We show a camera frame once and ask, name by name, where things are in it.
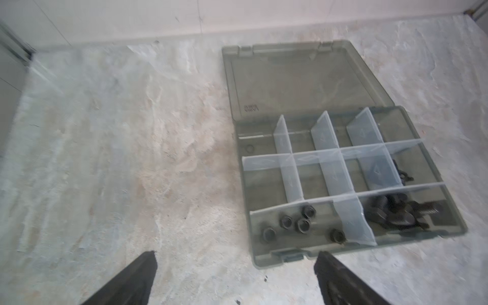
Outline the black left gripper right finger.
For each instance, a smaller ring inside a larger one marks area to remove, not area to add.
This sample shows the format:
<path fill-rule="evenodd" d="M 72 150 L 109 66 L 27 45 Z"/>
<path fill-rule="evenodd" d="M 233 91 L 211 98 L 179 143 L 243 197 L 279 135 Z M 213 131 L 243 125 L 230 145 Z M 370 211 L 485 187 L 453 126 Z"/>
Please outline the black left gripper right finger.
<path fill-rule="evenodd" d="M 324 304 L 390 305 L 330 252 L 319 252 L 314 272 Z"/>

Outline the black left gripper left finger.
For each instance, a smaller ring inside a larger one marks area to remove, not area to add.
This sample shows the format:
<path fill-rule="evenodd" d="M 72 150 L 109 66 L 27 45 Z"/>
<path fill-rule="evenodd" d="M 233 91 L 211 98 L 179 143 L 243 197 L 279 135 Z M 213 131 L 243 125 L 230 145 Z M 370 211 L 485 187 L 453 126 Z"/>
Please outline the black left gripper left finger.
<path fill-rule="evenodd" d="M 148 304 L 157 269 L 155 251 L 143 252 L 83 305 Z"/>

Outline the black wing nut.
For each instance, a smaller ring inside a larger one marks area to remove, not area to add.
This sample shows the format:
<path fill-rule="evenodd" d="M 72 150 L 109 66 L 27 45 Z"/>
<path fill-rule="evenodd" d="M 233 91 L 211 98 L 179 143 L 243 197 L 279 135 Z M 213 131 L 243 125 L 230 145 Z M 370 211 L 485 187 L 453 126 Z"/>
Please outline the black wing nut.
<path fill-rule="evenodd" d="M 403 186 L 405 186 L 408 182 L 414 181 L 414 178 L 411 177 L 407 172 L 399 169 L 398 163 L 395 160 L 393 160 L 393 164 L 395 166 L 396 171 L 398 172 L 398 175 L 400 177 Z"/>

